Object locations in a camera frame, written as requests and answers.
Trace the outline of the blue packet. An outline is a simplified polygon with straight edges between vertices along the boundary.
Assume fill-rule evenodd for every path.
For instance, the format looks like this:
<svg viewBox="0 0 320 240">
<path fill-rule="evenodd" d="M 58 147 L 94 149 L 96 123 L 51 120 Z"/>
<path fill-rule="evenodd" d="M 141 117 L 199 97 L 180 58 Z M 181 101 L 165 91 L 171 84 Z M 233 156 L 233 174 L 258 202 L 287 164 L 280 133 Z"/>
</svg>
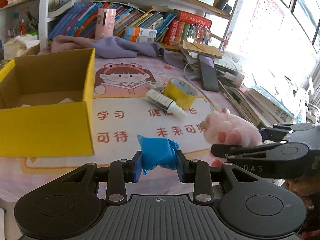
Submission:
<svg viewBox="0 0 320 240">
<path fill-rule="evenodd" d="M 148 138 L 137 135 L 142 152 L 143 176 L 156 167 L 176 169 L 179 144 L 167 138 Z"/>
</svg>

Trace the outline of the pink plush toy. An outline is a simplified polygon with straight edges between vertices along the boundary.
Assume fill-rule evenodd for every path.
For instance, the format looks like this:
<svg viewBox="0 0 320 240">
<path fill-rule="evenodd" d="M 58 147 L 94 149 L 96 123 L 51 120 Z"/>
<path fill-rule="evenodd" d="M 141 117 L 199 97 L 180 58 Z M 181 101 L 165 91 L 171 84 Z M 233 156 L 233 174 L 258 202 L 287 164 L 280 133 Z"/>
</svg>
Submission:
<svg viewBox="0 0 320 240">
<path fill-rule="evenodd" d="M 211 145 L 253 147 L 263 143 L 259 130 L 229 109 L 209 113 L 200 123 L 206 142 Z"/>
</svg>

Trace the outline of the stack of papers and books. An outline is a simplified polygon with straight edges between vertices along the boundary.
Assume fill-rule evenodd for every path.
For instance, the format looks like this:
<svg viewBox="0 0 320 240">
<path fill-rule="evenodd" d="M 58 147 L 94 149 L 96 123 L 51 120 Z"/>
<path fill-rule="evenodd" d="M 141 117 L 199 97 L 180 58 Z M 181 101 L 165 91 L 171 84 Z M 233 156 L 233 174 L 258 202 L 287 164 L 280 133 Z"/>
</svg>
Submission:
<svg viewBox="0 0 320 240">
<path fill-rule="evenodd" d="M 262 67 L 245 70 L 236 55 L 221 53 L 215 47 L 208 52 L 195 46 L 187 48 L 186 44 L 178 47 L 197 74 L 199 56 L 204 56 L 208 64 L 216 68 L 222 90 L 256 126 L 306 122 L 305 91 L 287 77 Z"/>
</svg>

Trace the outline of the yellow tape roll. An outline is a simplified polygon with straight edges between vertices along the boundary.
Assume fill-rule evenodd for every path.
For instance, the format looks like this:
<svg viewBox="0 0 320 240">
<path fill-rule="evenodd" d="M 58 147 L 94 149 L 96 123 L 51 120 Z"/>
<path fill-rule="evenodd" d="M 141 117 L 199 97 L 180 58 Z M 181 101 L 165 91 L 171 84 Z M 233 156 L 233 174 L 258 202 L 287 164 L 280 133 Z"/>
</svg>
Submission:
<svg viewBox="0 0 320 240">
<path fill-rule="evenodd" d="M 163 94 L 184 110 L 191 108 L 198 97 L 197 91 L 191 85 L 177 78 L 168 81 Z"/>
</svg>

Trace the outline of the pink cartoon desk mat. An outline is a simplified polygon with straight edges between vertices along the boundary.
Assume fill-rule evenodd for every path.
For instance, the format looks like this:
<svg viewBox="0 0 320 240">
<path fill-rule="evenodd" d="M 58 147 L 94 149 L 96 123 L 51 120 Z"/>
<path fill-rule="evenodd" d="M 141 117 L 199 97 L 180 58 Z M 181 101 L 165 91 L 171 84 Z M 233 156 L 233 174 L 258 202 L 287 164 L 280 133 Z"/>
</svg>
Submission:
<svg viewBox="0 0 320 240">
<path fill-rule="evenodd" d="M 137 135 L 178 142 L 188 157 L 209 160 L 210 145 L 201 121 L 214 109 L 235 108 L 221 93 L 199 95 L 187 117 L 179 119 L 148 102 L 148 83 L 184 80 L 183 70 L 162 59 L 95 57 L 92 114 L 93 154 L 73 157 L 13 158 L 1 156 L 1 199 L 16 202 L 24 194 L 85 163 L 107 166 L 130 159 L 139 150 Z"/>
</svg>

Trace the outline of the white tube bottle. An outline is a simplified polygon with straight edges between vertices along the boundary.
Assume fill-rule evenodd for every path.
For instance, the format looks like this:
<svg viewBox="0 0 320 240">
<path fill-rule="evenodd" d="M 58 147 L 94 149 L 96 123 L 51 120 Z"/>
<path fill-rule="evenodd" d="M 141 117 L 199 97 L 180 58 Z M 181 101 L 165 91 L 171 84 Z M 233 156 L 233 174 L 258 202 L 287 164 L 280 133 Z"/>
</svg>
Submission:
<svg viewBox="0 0 320 240">
<path fill-rule="evenodd" d="M 157 107 L 165 110 L 167 113 L 171 113 L 179 119 L 184 119 L 187 117 L 187 113 L 176 104 L 176 102 L 169 97 L 163 95 L 162 93 L 150 89 L 145 96 L 146 100 L 153 103 Z"/>
</svg>

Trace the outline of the black smartphone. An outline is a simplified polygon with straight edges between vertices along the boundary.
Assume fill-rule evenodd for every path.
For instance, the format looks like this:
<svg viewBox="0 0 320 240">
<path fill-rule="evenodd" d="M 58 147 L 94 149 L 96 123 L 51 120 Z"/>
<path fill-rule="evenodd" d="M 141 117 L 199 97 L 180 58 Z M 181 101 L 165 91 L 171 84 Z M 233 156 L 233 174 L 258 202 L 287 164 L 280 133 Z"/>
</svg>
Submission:
<svg viewBox="0 0 320 240">
<path fill-rule="evenodd" d="M 220 88 L 213 58 L 204 55 L 198 55 L 197 58 L 199 61 L 203 89 L 212 92 L 219 92 Z"/>
</svg>

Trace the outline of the white packet in box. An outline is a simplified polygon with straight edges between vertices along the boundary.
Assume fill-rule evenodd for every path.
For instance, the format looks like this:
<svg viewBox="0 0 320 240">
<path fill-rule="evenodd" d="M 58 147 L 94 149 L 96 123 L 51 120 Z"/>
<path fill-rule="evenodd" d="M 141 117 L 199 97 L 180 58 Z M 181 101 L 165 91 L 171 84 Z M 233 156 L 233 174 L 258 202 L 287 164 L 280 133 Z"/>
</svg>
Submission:
<svg viewBox="0 0 320 240">
<path fill-rule="evenodd" d="M 73 100 L 71 100 L 70 98 L 65 98 L 62 101 L 60 101 L 59 103 L 72 103 Z M 30 107 L 30 105 L 27 104 L 22 104 L 21 107 Z"/>
</svg>

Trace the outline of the small white card box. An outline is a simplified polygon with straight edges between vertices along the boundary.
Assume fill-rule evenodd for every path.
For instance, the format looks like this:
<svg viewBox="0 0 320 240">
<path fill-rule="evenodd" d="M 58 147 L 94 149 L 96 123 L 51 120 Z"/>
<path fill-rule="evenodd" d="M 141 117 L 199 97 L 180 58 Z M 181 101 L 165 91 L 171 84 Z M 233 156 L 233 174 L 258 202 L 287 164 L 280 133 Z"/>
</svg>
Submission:
<svg viewBox="0 0 320 240">
<path fill-rule="evenodd" d="M 154 89 L 155 91 L 162 92 L 165 89 L 166 85 L 167 84 L 163 82 L 151 82 L 148 83 L 148 89 Z"/>
</svg>

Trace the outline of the yellow cardboard box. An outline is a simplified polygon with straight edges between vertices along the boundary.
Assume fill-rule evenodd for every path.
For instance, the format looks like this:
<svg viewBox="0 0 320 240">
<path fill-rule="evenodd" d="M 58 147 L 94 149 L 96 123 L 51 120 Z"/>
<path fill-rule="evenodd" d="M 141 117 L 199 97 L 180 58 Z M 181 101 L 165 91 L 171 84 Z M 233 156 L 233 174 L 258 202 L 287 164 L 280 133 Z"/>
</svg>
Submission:
<svg viewBox="0 0 320 240">
<path fill-rule="evenodd" d="M 2 157 L 93 154 L 94 63 L 89 48 L 17 57 L 1 69 Z"/>
</svg>

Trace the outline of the brown envelope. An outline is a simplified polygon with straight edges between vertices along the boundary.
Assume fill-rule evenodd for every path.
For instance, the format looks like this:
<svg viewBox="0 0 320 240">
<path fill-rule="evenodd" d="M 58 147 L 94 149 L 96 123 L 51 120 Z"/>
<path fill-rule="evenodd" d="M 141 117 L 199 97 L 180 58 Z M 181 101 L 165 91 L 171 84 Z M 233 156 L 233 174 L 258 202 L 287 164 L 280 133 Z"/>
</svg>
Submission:
<svg viewBox="0 0 320 240">
<path fill-rule="evenodd" d="M 215 46 L 183 41 L 182 48 L 193 53 L 207 55 L 219 59 L 222 58 L 222 53 Z"/>
</svg>

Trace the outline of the pink purple cloth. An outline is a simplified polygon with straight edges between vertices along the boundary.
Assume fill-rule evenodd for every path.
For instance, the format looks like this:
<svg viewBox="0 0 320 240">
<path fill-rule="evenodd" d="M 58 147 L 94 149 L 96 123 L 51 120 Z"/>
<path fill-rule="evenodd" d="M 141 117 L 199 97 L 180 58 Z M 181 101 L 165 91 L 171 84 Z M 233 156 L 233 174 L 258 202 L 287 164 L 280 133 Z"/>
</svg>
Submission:
<svg viewBox="0 0 320 240">
<path fill-rule="evenodd" d="M 161 56 L 167 64 L 174 67 L 183 69 L 186 65 L 181 57 L 171 55 L 158 43 L 131 42 L 116 36 L 93 40 L 85 37 L 59 35 L 54 38 L 49 48 L 41 49 L 39 54 L 46 55 L 85 48 L 94 48 L 96 55 L 105 59 L 133 58 L 138 55 L 155 59 Z"/>
</svg>

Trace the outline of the lower orange blue carton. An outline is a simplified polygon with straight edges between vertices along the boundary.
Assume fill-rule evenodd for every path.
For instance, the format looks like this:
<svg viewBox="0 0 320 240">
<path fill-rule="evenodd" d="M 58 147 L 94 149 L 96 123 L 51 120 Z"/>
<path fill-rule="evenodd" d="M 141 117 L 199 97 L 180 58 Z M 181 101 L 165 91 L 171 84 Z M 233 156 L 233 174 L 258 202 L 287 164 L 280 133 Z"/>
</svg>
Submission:
<svg viewBox="0 0 320 240">
<path fill-rule="evenodd" d="M 124 39 L 130 42 L 146 42 L 146 43 L 153 43 L 155 40 L 154 37 L 129 36 L 129 35 L 125 35 Z"/>
</svg>

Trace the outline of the orange blue carton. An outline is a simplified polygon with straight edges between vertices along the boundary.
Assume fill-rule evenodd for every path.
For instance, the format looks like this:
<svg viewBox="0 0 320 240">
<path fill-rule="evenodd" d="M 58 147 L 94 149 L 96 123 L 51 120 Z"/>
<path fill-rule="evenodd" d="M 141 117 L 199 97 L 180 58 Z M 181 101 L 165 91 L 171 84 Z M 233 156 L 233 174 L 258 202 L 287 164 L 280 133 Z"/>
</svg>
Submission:
<svg viewBox="0 0 320 240">
<path fill-rule="evenodd" d="M 130 42 L 146 42 L 146 43 L 153 43 L 155 40 L 154 37 L 129 36 L 129 35 L 125 35 L 124 39 Z"/>
<path fill-rule="evenodd" d="M 125 35 L 127 36 L 141 36 L 141 37 L 156 37 L 156 29 L 146 29 L 139 27 L 126 27 Z"/>
</svg>

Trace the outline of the upper orange blue carton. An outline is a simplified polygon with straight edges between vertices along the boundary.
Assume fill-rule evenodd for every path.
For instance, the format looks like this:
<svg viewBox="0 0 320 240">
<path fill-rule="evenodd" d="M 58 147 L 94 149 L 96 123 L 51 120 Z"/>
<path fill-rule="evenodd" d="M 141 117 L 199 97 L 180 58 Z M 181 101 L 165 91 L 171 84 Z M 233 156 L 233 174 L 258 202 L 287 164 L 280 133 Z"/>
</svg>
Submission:
<svg viewBox="0 0 320 240">
<path fill-rule="evenodd" d="M 156 37 L 156 29 L 146 29 L 139 27 L 126 27 L 125 35 L 127 36 L 141 36 L 141 37 Z"/>
</svg>

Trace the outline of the pink device box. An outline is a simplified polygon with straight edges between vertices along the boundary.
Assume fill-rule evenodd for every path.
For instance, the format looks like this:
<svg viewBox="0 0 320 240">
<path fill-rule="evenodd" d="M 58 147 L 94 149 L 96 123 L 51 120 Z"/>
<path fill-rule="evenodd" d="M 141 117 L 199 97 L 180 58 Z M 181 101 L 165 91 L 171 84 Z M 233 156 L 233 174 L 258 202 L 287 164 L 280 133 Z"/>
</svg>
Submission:
<svg viewBox="0 0 320 240">
<path fill-rule="evenodd" d="M 116 9 L 98 9 L 95 40 L 113 36 Z"/>
</svg>

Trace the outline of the red dictionary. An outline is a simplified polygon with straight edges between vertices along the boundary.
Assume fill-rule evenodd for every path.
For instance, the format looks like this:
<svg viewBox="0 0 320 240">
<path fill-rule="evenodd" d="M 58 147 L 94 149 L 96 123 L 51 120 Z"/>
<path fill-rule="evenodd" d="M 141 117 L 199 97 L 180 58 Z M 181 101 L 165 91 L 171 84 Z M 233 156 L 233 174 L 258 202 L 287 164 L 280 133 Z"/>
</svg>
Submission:
<svg viewBox="0 0 320 240">
<path fill-rule="evenodd" d="M 176 15 L 176 20 L 187 23 L 196 24 L 199 26 L 210 28 L 212 26 L 212 21 L 204 17 L 180 10 L 174 10 L 173 13 Z"/>
</svg>

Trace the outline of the cream tissue pack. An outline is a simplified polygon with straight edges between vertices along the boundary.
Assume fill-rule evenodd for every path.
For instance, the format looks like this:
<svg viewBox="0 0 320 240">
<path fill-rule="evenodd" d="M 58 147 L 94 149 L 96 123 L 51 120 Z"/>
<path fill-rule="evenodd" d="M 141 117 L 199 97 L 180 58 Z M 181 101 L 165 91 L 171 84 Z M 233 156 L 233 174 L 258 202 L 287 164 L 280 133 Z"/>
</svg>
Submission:
<svg viewBox="0 0 320 240">
<path fill-rule="evenodd" d="M 13 58 L 34 55 L 39 51 L 40 40 L 36 40 L 33 35 L 18 35 L 10 39 L 3 45 L 3 55 L 6 61 Z"/>
</svg>

